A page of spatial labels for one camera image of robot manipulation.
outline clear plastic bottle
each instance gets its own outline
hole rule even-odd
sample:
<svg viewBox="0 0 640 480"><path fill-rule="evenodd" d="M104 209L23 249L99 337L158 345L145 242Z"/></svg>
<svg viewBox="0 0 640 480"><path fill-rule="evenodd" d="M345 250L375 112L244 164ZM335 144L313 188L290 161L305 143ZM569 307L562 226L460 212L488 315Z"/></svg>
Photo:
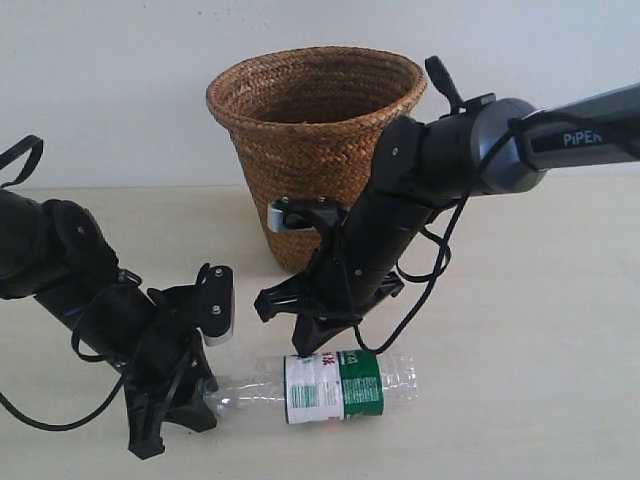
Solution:
<svg viewBox="0 0 640 480"><path fill-rule="evenodd" d="M201 388L219 419L238 412L281 424L386 415L418 397L412 358L393 348L378 356L344 350L267 357L245 378L220 376L218 385L217 391L206 383Z"/></svg>

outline white table surface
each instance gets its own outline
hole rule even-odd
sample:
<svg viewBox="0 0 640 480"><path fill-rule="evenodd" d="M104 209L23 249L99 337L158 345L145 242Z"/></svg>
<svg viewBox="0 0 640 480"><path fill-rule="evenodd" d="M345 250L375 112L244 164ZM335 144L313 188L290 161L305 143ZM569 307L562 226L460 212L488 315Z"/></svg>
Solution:
<svg viewBox="0 0 640 480"><path fill-rule="evenodd" d="M262 324L253 310L259 290L287 275L245 188L23 193L89 208L144 288L191 283L204 262L231 266L236 330L207 350L217 374L293 352L293 317ZM434 252L418 239L402 263L426 271ZM420 383L408 412L339 428L239 420L192 434L166 424L166 453L144 462L126 448L122 394L68 433L2 412L0 478L640 478L640 177L548 178L525 195L473 200L453 252L401 337ZM371 313L366 339L382 341L421 288ZM0 387L12 401L53 423L102 401L114 371L80 362L68 330L32 299L1 308ZM351 332L328 345L354 346Z"/></svg>

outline woven basket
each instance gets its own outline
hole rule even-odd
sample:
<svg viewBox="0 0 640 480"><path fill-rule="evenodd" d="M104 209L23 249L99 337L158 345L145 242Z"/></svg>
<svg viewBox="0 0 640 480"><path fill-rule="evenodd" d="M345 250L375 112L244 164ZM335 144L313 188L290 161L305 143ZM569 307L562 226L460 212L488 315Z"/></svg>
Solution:
<svg viewBox="0 0 640 480"><path fill-rule="evenodd" d="M245 60L207 88L207 107L229 131L267 243L288 272L303 270L315 231L273 233L269 202L324 196L351 207L382 130L408 114L427 86L422 69L385 51L311 47Z"/></svg>

